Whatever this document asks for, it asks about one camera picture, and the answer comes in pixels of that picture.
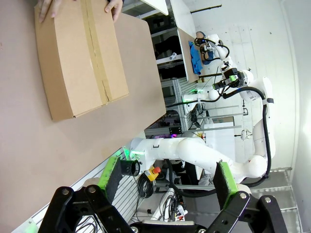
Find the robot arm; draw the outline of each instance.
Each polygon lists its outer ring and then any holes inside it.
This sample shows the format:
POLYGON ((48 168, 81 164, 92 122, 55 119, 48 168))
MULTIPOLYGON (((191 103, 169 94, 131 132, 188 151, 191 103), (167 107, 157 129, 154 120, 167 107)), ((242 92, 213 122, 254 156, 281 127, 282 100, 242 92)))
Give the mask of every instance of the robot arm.
POLYGON ((273 95, 272 85, 268 78, 253 81, 248 87, 240 88, 229 94, 227 99, 235 94, 245 101, 262 98, 264 105, 263 119, 253 128, 254 155, 245 163, 237 163, 220 152, 207 147, 197 138, 171 139, 137 139, 131 145, 131 159, 138 159, 142 170, 148 170, 155 160, 170 159, 183 160, 199 166, 212 175, 215 174, 216 163, 220 160, 229 164, 236 183, 245 178, 258 178, 268 174, 271 167, 271 158, 275 155, 275 141, 273 134, 273 95))
POLYGON ((219 41, 217 35, 205 37, 201 40, 202 43, 208 43, 209 47, 218 52, 222 60, 220 68, 223 79, 213 85, 213 90, 206 93, 184 95, 183 103, 180 104, 184 104, 185 110, 191 111, 197 102, 216 101, 220 96, 227 99, 239 93, 245 101, 254 101, 261 98, 264 106, 262 120, 253 128, 254 155, 245 163, 237 163, 220 152, 207 147, 199 139, 141 139, 132 143, 131 159, 138 159, 141 162, 142 170, 148 170, 155 160, 181 159, 207 170, 212 175, 215 174, 217 162, 220 160, 227 162, 236 183, 240 183, 247 177, 258 178, 265 175, 264 178, 266 178, 270 172, 271 158, 274 157, 276 152, 272 122, 273 93, 271 82, 266 77, 254 80, 253 74, 249 70, 237 70, 230 56, 225 55, 223 47, 219 42, 215 41, 219 41), (239 87, 239 89, 229 94, 221 92, 220 95, 217 90, 225 86, 239 87))

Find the tabletop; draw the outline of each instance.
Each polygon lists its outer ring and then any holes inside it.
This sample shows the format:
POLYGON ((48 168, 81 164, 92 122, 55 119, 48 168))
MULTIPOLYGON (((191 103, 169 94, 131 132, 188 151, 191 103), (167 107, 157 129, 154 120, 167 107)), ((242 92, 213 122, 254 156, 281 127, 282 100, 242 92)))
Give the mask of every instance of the tabletop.
POLYGON ((10 232, 165 114, 148 25, 115 24, 130 95, 76 119, 53 122, 38 62, 36 0, 0 8, 0 231, 10 232))

